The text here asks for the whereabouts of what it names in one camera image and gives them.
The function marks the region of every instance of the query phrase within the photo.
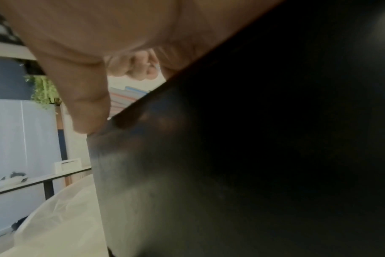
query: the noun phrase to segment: white plastic bag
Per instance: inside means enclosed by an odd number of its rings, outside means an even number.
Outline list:
[[[0,257],[107,257],[94,178],[87,176],[44,202],[19,227]]]

